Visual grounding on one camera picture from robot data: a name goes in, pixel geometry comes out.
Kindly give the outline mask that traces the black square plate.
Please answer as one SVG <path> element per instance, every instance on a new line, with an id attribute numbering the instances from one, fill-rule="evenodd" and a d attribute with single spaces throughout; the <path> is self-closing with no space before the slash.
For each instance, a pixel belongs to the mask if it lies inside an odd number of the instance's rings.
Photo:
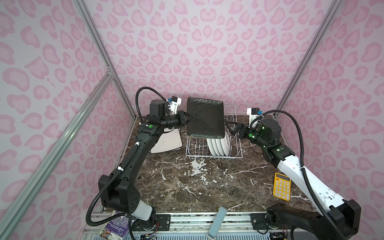
<path id="1" fill-rule="evenodd" d="M 223 139 L 225 137 L 224 103 L 217 100 L 189 97 L 186 111 L 193 116 L 187 123 L 189 137 Z"/>

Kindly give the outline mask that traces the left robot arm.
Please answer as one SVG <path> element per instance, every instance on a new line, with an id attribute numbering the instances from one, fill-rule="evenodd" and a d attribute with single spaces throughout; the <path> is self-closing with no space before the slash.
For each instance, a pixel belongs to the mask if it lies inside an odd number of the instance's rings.
<path id="1" fill-rule="evenodd" d="M 110 175 L 99 179 L 99 193 L 93 203 L 101 201 L 103 207 L 117 211 L 118 214 L 99 222 L 92 222 L 91 210 L 86 220 L 89 226 L 98 226 L 118 217 L 146 222 L 150 227 L 155 223 L 156 211 L 141 200 L 135 187 L 138 172 L 151 149 L 158 142 L 165 129 L 177 129 L 187 125 L 194 117 L 184 111 L 169 115 L 169 103 L 165 100 L 153 100 L 150 113 L 143 119 L 135 137 L 135 143 L 128 155 Z"/>

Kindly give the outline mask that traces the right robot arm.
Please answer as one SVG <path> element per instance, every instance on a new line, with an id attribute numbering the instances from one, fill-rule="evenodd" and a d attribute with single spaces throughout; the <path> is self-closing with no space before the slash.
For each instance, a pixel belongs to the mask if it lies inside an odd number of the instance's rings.
<path id="1" fill-rule="evenodd" d="M 319 240 L 348 240 L 359 232 L 361 206 L 346 200 L 331 190 L 304 165 L 304 161 L 280 141 L 281 127 L 270 118 L 256 119 L 255 129 L 226 122 L 233 136 L 239 136 L 262 149 L 263 157 L 286 175 L 309 198 L 316 211 L 305 211 L 275 204 L 267 209 L 266 225 L 279 228 L 285 225 L 292 230 L 302 229 Z"/>

